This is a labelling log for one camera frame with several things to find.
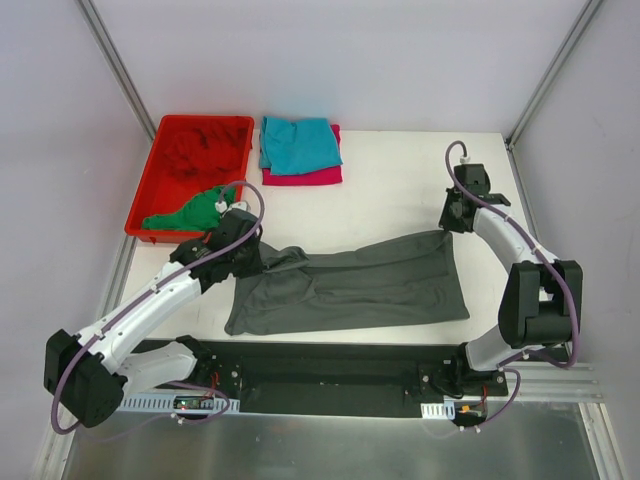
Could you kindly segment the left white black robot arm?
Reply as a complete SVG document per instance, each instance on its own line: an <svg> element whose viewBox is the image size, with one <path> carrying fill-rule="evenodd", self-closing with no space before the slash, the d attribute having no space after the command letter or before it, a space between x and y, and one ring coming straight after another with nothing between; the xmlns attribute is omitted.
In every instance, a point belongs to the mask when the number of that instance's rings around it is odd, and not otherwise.
<svg viewBox="0 0 640 480"><path fill-rule="evenodd" d="M133 297L75 334L54 333L45 347L44 387L52 394L50 419L64 435L58 411L65 408L86 428L109 418L121 402L150 388L183 382L188 388L211 384L213 355L190 335L136 352L136 347L182 306L230 276L262 270L261 220L231 208L217 227L185 241Z"/></svg>

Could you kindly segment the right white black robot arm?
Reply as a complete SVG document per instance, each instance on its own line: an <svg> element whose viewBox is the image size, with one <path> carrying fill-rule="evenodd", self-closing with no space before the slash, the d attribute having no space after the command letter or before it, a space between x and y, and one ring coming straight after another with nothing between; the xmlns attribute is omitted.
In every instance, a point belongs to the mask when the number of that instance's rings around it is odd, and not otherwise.
<svg viewBox="0 0 640 480"><path fill-rule="evenodd" d="M578 337L583 269L542 247L518 224L506 197L491 193L483 165L457 165L449 173L454 185L447 191L441 227L480 237L508 275L496 326L461 344L432 376L434 390L461 398L526 355L551 362L546 349Z"/></svg>

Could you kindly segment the grey t shirt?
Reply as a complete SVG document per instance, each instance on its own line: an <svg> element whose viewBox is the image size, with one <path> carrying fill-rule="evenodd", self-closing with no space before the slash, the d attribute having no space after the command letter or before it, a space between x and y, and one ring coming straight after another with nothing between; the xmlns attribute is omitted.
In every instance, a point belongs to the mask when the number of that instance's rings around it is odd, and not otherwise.
<svg viewBox="0 0 640 480"><path fill-rule="evenodd" d="M224 327L276 335L466 320L453 238L424 231L333 254L259 247L264 270L239 279Z"/></svg>

